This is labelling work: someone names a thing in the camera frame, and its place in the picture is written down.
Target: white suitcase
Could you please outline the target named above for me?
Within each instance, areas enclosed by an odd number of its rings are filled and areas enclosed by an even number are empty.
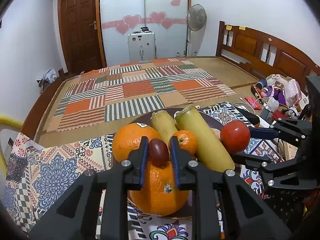
[[[156,58],[156,38],[152,31],[134,32],[128,35],[130,62]]]

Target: tomato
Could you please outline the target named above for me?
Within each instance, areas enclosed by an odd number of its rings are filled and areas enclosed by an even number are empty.
[[[231,121],[221,129],[220,140],[229,154],[235,154],[248,146],[250,130],[242,121]]]

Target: stuffed toy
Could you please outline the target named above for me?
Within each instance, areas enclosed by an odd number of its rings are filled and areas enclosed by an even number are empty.
[[[289,80],[291,80],[291,77],[284,77],[280,74],[272,74],[270,76],[268,76],[266,78],[267,81],[267,87],[271,87],[272,85],[274,85],[276,82],[279,82],[281,84],[283,84],[283,86],[286,86],[289,82]]]

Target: wooden door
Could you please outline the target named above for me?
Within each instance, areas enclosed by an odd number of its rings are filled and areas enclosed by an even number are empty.
[[[60,36],[68,71],[102,68],[95,0],[59,0]]]

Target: door handle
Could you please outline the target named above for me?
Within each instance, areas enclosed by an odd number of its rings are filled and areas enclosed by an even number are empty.
[[[89,24],[89,26],[93,25],[94,30],[97,30],[97,21],[93,21],[93,23]]]

